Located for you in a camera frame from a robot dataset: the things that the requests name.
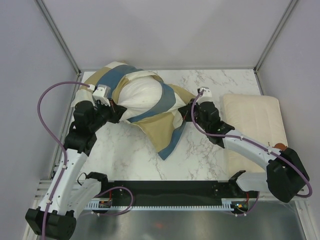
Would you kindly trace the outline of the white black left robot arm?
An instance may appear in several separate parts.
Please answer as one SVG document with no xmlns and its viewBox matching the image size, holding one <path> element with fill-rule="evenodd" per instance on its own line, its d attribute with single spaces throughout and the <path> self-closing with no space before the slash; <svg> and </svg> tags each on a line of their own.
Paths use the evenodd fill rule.
<svg viewBox="0 0 320 240">
<path fill-rule="evenodd" d="M 43 239 L 68 240 L 73 235 L 77 219 L 95 197 L 105 197 L 110 190 L 104 173 L 91 172 L 77 191 L 74 184 L 96 141 L 96 132 L 107 122 L 117 124 L 126 108 L 113 101 L 78 102 L 73 122 L 62 145 L 63 159 L 47 190 L 35 209 L 28 209 L 25 219 L 33 232 Z"/>
</svg>

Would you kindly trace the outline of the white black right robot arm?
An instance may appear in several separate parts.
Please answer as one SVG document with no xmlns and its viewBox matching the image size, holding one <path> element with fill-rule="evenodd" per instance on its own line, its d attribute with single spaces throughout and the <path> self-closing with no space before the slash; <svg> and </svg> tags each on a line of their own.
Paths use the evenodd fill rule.
<svg viewBox="0 0 320 240">
<path fill-rule="evenodd" d="M 239 170 L 236 180 L 228 185 L 233 197 L 241 197 L 249 191 L 269 192 L 279 201 L 288 203 L 294 197 L 308 198 L 313 194 L 309 175 L 292 148 L 278 149 L 246 136 L 221 120 L 219 110 L 211 101 L 192 99 L 178 111 L 212 144 L 238 153 L 263 169 L 262 172 Z"/>
</svg>

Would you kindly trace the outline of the white pillow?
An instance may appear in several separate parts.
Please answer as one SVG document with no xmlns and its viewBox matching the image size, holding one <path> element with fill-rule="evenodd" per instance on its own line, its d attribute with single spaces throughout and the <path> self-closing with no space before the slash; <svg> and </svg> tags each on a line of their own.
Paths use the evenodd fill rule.
<svg viewBox="0 0 320 240">
<path fill-rule="evenodd" d="M 131 80 L 119 93 L 117 105 L 126 108 L 120 120 L 126 121 L 146 113 L 159 102 L 162 94 L 161 82 L 152 76 Z"/>
</svg>

